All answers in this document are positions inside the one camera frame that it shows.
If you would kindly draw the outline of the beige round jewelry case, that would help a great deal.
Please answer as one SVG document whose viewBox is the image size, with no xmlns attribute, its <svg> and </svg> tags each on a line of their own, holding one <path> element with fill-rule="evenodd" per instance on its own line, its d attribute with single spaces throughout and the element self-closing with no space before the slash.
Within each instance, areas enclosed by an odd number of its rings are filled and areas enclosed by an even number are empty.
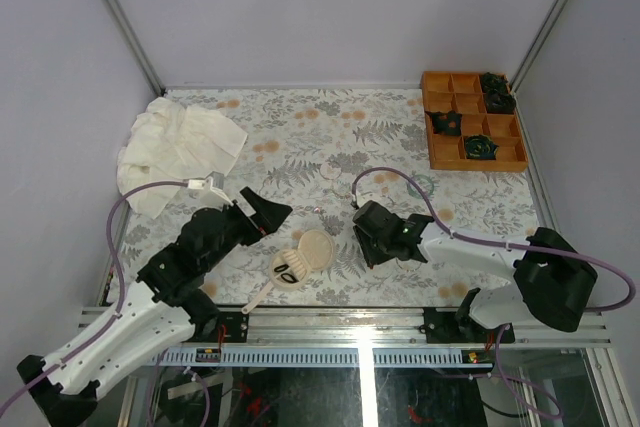
<svg viewBox="0 0 640 427">
<path fill-rule="evenodd" d="M 273 289 L 284 292 L 302 289 L 313 274 L 323 272 L 333 264 L 335 254 L 335 243 L 327 232 L 306 231 L 296 248 L 280 250 L 272 257 L 267 283 L 241 312 L 249 314 Z"/>
</svg>

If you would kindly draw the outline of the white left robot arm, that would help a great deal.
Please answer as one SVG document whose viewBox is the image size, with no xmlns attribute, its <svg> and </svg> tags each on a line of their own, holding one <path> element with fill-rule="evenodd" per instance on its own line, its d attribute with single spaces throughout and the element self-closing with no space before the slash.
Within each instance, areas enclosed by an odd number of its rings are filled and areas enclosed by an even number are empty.
<svg viewBox="0 0 640 427">
<path fill-rule="evenodd" d="M 153 255 L 117 301 L 74 339 L 17 366 L 29 394 L 52 426 L 79 426 L 123 378 L 181 342 L 208 341 L 219 310 L 202 291 L 205 276 L 235 247 L 276 232 L 291 207 L 245 187 L 251 215 L 231 202 L 197 210 L 177 239 Z"/>
</svg>

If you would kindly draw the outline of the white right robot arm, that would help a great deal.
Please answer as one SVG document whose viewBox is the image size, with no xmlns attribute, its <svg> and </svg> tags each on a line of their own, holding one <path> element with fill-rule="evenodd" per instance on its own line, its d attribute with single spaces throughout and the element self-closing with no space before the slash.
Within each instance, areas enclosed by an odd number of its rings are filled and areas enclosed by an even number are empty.
<svg viewBox="0 0 640 427">
<path fill-rule="evenodd" d="M 480 341 L 504 324 L 524 320 L 572 333 L 597 280 L 595 269 L 548 228 L 525 238 L 519 251 L 498 237 L 447 233 L 431 216 L 401 218 L 375 201 L 357 210 L 353 224 L 369 267 L 392 259 L 450 263 L 505 280 L 502 287 L 469 290 L 452 320 L 435 321 L 442 341 Z"/>
</svg>

